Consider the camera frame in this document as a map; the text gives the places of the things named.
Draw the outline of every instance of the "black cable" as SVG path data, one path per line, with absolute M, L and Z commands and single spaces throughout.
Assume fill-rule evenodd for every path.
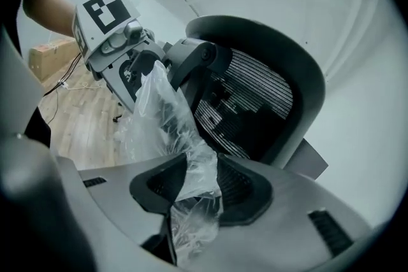
M 51 93 L 51 92 L 53 92 L 54 90 L 56 90 L 58 87 L 60 87 L 60 86 L 67 80 L 66 76 L 67 76 L 67 74 L 69 73 L 70 69 L 72 68 L 72 65 L 75 64 L 75 66 L 74 66 L 74 68 L 73 68 L 73 69 L 75 69 L 75 67 L 76 67 L 77 64 L 78 64 L 79 59 L 77 60 L 77 58 L 78 58 L 78 56 L 72 61 L 71 66 L 68 68 L 67 72 L 62 76 L 62 78 L 60 78 L 60 80 L 59 80 L 59 82 L 57 83 L 57 85 L 54 86 L 51 90 L 49 90 L 46 94 L 44 94 L 44 96 L 49 95 L 49 93 Z
M 69 66 L 67 72 L 60 78 L 59 82 L 57 85 L 55 85 L 52 89 L 50 89 L 47 93 L 44 94 L 44 96 L 49 95 L 49 93 L 53 92 L 54 90 L 58 89 L 68 78 L 70 78 L 72 72 L 74 72 L 79 60 L 80 60 L 81 54 L 78 54 L 75 59 L 72 61 L 71 65 Z
M 51 121 L 53 121 L 53 120 L 54 120 L 55 115 L 57 114 L 57 111 L 58 111 L 58 90 L 57 90 L 57 89 L 55 89 L 55 91 L 57 92 L 57 109 L 55 109 L 54 116 L 51 118 L 51 120 L 50 120 L 49 122 L 47 122 L 47 125 L 49 125 L 49 124 L 51 123 Z

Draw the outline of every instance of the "cable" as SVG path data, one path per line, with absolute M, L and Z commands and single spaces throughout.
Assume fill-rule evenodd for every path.
M 102 87 L 103 87 L 102 83 L 98 83 L 98 84 L 96 84 L 95 87 L 93 87 L 93 86 L 88 86 L 87 82 L 83 82 L 82 87 L 75 87 L 75 88 L 72 88 L 72 89 L 70 89 L 69 87 L 64 87 L 64 88 L 66 90 L 73 91 L 73 90 L 84 90 L 84 89 L 100 89 Z
M 58 81 L 57 85 L 55 85 L 52 89 L 50 89 L 47 93 L 44 94 L 44 96 L 49 95 L 49 93 L 53 92 L 54 90 L 58 89 L 68 78 L 70 78 L 72 72 L 74 72 L 79 60 L 80 60 L 81 54 L 78 54 L 75 59 L 72 61 L 71 65 L 69 66 L 67 72 L 60 78 Z
M 55 91 L 57 92 L 57 109 L 55 109 L 54 116 L 51 118 L 51 120 L 50 120 L 49 122 L 47 122 L 47 125 L 49 125 L 49 124 L 51 123 L 51 121 L 53 121 L 53 120 L 54 120 L 55 115 L 57 114 L 57 111 L 58 111 L 58 90 L 57 90 L 57 89 L 55 89 Z

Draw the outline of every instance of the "person's arm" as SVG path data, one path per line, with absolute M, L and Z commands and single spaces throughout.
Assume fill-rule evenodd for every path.
M 23 0 L 23 9 L 46 29 L 73 37 L 75 6 L 69 0 Z

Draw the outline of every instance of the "white cable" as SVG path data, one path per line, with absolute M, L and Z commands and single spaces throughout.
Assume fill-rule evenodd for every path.
M 100 89 L 100 88 L 103 87 L 103 84 L 102 84 L 102 83 L 97 83 L 97 84 L 96 84 L 97 86 L 91 87 L 91 86 L 88 86 L 88 83 L 86 83 L 86 82 L 83 82 L 83 83 L 82 83 L 82 87 L 75 87 L 75 88 L 73 88 L 73 89 L 70 89 L 69 87 L 66 87 L 65 85 L 68 85 L 68 84 L 67 84 L 67 83 L 64 83 L 64 84 L 62 85 L 62 87 L 64 87 L 64 89 L 69 90 L 69 91 L 72 91 L 72 90 L 84 90 L 84 89 Z

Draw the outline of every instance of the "wooden floor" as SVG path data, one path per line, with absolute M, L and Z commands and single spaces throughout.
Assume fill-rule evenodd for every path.
M 68 68 L 69 64 L 46 80 L 45 89 L 51 89 Z M 82 58 L 67 83 L 69 88 L 82 88 L 85 83 L 102 87 L 80 90 L 59 87 L 41 100 L 39 108 L 46 122 L 54 116 L 58 100 L 57 113 L 49 125 L 59 155 L 72 159 L 78 170 L 116 165 L 119 147 L 113 140 L 117 124 L 112 118 L 122 113 L 122 107 L 103 80 L 93 79 Z

